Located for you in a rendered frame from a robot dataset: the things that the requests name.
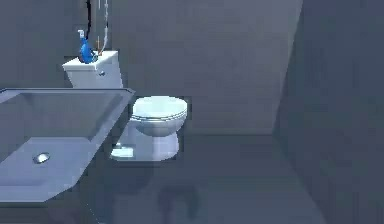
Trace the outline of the white toilet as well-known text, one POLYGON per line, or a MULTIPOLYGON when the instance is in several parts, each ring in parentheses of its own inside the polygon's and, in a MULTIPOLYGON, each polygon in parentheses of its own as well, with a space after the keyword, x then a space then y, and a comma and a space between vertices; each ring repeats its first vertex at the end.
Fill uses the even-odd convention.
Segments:
MULTIPOLYGON (((122 88, 123 74, 116 50, 104 51, 96 62, 78 58, 62 65, 74 88, 122 88)), ((188 103, 173 96, 138 97, 132 115, 110 158, 116 161, 164 161, 179 151, 177 132, 188 114, 188 103)))

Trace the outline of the blue spray bottle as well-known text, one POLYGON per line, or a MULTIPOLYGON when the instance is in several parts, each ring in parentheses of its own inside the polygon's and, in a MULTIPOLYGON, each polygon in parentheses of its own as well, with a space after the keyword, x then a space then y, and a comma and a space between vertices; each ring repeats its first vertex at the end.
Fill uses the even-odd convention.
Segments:
POLYGON ((80 38, 80 49, 79 49, 79 61, 84 64, 90 64, 98 60, 98 55, 91 49, 88 39, 85 36, 83 30, 78 30, 80 38))

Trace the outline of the grey sink basin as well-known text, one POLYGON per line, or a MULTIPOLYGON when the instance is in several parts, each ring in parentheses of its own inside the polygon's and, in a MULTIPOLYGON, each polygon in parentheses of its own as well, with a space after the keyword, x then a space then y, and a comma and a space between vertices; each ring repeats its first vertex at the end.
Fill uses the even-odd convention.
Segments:
POLYGON ((0 203, 39 203, 74 187, 127 124, 129 88, 0 90, 0 203))

